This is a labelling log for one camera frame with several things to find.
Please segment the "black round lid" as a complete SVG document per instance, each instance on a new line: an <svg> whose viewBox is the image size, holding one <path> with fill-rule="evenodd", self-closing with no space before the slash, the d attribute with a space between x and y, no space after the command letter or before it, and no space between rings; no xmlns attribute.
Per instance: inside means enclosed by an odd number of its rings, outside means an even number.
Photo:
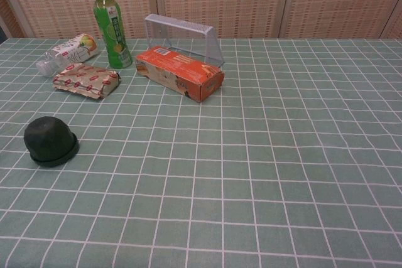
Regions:
<svg viewBox="0 0 402 268"><path fill-rule="evenodd" d="M77 136L75 134L73 134L73 138L74 138L74 144L71 150L69 150L69 152L67 152L65 155L63 155L62 157L55 159L53 161L39 161L37 159L35 159L33 156L30 156L31 159L38 164L39 166L45 167L45 168L53 168L55 166L59 166L61 164L65 164L67 161L69 161L70 159L72 159L79 151L79 140L77 139Z"/></svg>

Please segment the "black round object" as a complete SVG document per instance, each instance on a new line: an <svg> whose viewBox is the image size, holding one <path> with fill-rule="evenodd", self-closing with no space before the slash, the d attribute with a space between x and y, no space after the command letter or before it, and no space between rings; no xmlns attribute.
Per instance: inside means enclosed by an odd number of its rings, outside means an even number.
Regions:
<svg viewBox="0 0 402 268"><path fill-rule="evenodd" d="M44 116L30 122L24 130L24 143L30 156L53 161L65 155L74 144L73 132L64 121Z"/></svg>

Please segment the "orange cardboard box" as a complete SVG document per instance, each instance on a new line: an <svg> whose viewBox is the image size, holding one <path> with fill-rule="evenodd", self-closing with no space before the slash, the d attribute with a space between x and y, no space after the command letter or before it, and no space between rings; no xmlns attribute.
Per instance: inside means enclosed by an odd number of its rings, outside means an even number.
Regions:
<svg viewBox="0 0 402 268"><path fill-rule="evenodd" d="M198 103L224 81L220 68L162 46L138 54L136 68L139 74Z"/></svg>

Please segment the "green checked tablecloth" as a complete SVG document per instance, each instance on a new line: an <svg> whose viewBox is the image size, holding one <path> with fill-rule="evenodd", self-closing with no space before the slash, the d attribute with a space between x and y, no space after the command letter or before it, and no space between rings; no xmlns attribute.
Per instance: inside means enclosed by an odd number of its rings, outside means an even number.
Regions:
<svg viewBox="0 0 402 268"><path fill-rule="evenodd" d="M58 44L0 44L0 268L402 268L402 40L224 39L202 103L55 90ZM53 168L44 116L79 140Z"/></svg>

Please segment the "white mesh metal basket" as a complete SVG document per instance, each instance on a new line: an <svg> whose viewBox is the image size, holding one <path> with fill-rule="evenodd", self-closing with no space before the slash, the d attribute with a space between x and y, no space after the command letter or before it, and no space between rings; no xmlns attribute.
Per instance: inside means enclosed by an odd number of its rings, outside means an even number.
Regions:
<svg viewBox="0 0 402 268"><path fill-rule="evenodd" d="M149 14L144 19L148 47L162 46L192 56L210 65L224 64L213 26Z"/></svg>

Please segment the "green drink bottle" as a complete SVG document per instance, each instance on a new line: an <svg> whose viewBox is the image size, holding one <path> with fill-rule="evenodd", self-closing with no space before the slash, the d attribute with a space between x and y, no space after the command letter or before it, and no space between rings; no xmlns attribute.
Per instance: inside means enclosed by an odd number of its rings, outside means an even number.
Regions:
<svg viewBox="0 0 402 268"><path fill-rule="evenodd" d="M94 16L102 34L111 68L123 69L133 62L128 49L121 9L115 0L95 0Z"/></svg>

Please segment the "silver red snack packet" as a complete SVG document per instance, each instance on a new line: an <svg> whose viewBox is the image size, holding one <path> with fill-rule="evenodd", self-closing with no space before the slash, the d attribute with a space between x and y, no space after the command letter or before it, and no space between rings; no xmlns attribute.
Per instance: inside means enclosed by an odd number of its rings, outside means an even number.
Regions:
<svg viewBox="0 0 402 268"><path fill-rule="evenodd" d="M111 69L84 63L69 65L53 78L53 87L92 99L104 99L121 83L119 74Z"/></svg>

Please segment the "clear bottle with white label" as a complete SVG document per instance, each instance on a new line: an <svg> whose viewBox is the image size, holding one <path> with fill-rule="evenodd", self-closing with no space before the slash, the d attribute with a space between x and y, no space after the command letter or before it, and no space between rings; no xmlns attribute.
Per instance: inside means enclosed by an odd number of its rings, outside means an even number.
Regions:
<svg viewBox="0 0 402 268"><path fill-rule="evenodd" d="M44 76L53 76L68 66L83 63L98 54L94 37L82 33L68 41L50 48L42 60L36 62L38 71Z"/></svg>

